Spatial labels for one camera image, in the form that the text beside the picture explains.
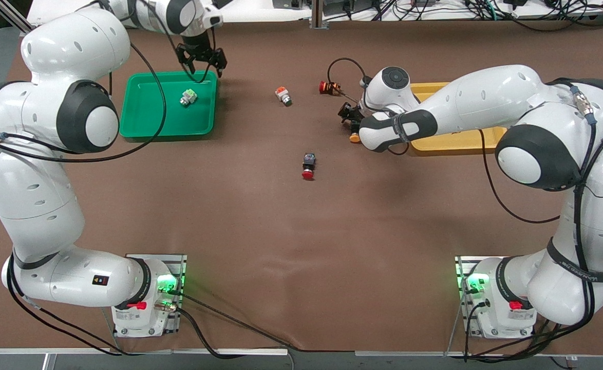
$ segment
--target yellow tray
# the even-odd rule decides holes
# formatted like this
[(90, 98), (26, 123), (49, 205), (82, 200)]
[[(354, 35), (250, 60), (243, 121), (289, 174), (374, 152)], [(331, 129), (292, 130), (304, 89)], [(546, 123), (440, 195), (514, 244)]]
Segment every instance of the yellow tray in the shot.
[[(447, 84), (447, 82), (411, 84), (411, 89), (420, 101), (424, 101)], [(484, 147), (487, 152), (491, 152), (496, 149), (496, 145), (505, 134), (506, 128), (485, 128), (482, 131), (484, 133)], [(412, 141), (411, 147), (415, 155), (420, 156), (478, 154), (482, 152), (482, 138), (480, 133), (473, 129), (472, 131), (463, 131), (456, 134), (443, 134), (418, 139)]]

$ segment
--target red button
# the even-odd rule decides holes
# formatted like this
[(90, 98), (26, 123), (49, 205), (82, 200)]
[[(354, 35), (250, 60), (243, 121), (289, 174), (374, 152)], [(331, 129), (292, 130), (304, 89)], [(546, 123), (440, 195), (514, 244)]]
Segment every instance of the red button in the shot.
[(522, 309), (523, 304), (520, 303), (519, 301), (512, 301), (512, 302), (509, 302), (509, 308), (510, 309)]
[(127, 304), (128, 307), (135, 307), (136, 309), (146, 309), (146, 302), (137, 302), (135, 304)]

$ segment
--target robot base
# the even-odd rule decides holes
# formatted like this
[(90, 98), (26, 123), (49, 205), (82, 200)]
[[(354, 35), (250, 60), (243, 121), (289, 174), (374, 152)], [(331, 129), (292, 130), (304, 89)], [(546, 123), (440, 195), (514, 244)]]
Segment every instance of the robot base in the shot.
[(179, 281), (172, 275), (184, 276), (184, 255), (128, 255), (128, 257), (143, 258), (151, 270), (151, 286), (142, 302), (144, 309), (130, 307), (116, 309), (112, 307), (112, 319), (115, 325), (116, 337), (144, 338), (160, 337), (163, 334), (177, 332), (179, 314), (154, 309), (155, 304), (176, 304), (178, 297), (161, 292), (164, 285), (173, 284), (172, 288), (182, 288)]
[(464, 328), (473, 307), (484, 303), (484, 307), (475, 310), (468, 335), (486, 339), (522, 339), (532, 335), (536, 310), (511, 309), (497, 287), (496, 269), (501, 262), (500, 257), (459, 256), (455, 260), (461, 291), (478, 291), (466, 293), (462, 299)]

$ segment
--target green tray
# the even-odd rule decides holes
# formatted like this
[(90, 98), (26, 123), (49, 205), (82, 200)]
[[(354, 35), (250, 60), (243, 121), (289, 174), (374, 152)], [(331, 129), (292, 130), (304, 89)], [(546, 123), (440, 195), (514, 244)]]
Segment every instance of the green tray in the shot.
[[(205, 71), (194, 73), (201, 80)], [(208, 71), (200, 84), (190, 81), (185, 72), (157, 72), (167, 101), (167, 119), (159, 137), (205, 135), (215, 122), (217, 75)], [(193, 89), (196, 101), (183, 107), (182, 93)], [(151, 73), (137, 73), (128, 78), (123, 100), (119, 132), (124, 138), (146, 140), (153, 136), (162, 120), (162, 98)]]

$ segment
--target brown tabletop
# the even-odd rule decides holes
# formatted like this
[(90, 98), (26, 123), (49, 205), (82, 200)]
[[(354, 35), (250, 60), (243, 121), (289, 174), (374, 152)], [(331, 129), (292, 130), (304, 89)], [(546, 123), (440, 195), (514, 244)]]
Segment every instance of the brown tabletop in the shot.
[[(155, 70), (179, 70), (163, 35), (130, 31), (130, 38)], [(402, 66), (413, 82), (513, 63), (546, 81), (603, 78), (603, 29), (227, 24), (217, 30), (217, 45), (229, 65), (206, 140), (152, 143), (116, 161), (66, 166), (86, 218), (76, 245), (118, 255), (186, 253), (188, 293), (302, 349), (445, 351), (459, 300), (454, 256), (532, 253), (556, 227), (508, 216), (489, 189), (481, 156), (396, 157), (350, 143), (336, 115), (344, 99), (317, 90), (330, 61), (353, 57), (370, 75)], [(119, 111), (127, 78), (146, 71), (133, 52), (115, 72)], [(8, 79), (29, 77), (17, 54)], [(338, 64), (332, 77), (357, 96), (355, 66)], [(282, 85), (292, 107), (276, 100)], [(106, 154), (134, 145), (119, 138)], [(313, 182), (301, 177), (306, 152), (318, 160)], [(520, 215), (560, 211), (562, 194), (522, 187), (492, 168), (501, 197)], [(0, 270), (11, 246), (0, 223)], [(99, 309), (44, 305), (110, 338)], [(186, 307), (214, 347), (276, 345), (190, 302)], [(453, 350), (463, 347), (461, 323), (458, 331)], [(471, 348), (497, 344), (473, 340)], [(200, 342), (184, 322), (175, 335), (123, 345), (145, 351)], [(20, 311), (0, 280), (0, 347), (81, 346)], [(603, 355), (603, 309), (547, 352)]]

